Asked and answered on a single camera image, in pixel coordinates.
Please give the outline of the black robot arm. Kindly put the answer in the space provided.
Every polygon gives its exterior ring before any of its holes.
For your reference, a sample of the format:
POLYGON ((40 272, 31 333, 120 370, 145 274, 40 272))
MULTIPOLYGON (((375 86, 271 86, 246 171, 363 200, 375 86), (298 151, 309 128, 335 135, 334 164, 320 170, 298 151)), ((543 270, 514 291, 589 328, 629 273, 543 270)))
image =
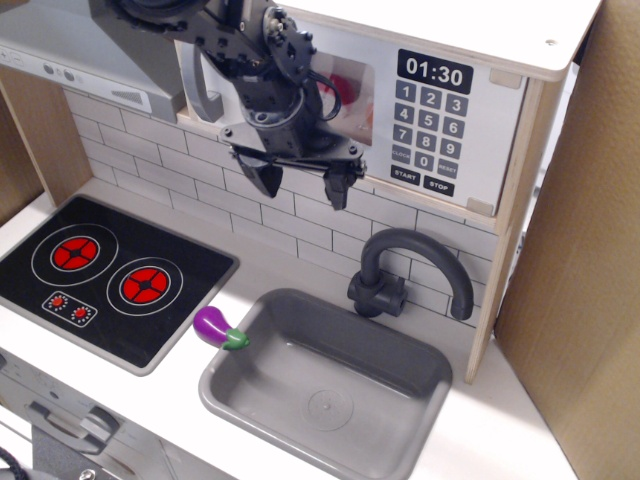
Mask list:
POLYGON ((277 195, 286 167, 322 173, 332 207, 347 205, 349 188, 366 171, 361 146, 333 130, 342 98, 311 67, 313 36, 298 29, 273 1, 110 1, 132 28, 181 42, 183 84, 198 115, 213 120, 202 66, 234 87, 243 120, 222 131, 245 177, 264 195, 277 195), (320 89, 333 91, 326 111, 320 89))

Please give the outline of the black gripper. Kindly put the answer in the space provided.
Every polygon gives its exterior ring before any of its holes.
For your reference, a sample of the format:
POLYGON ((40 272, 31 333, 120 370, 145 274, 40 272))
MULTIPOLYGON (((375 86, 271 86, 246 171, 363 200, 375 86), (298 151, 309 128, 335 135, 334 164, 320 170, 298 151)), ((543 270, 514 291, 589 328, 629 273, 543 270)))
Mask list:
POLYGON ((244 119, 222 130, 245 177, 275 198, 284 167, 325 172, 325 194, 334 210, 347 206, 349 189, 366 172, 363 148, 319 119, 302 101, 285 112, 244 108, 244 119))

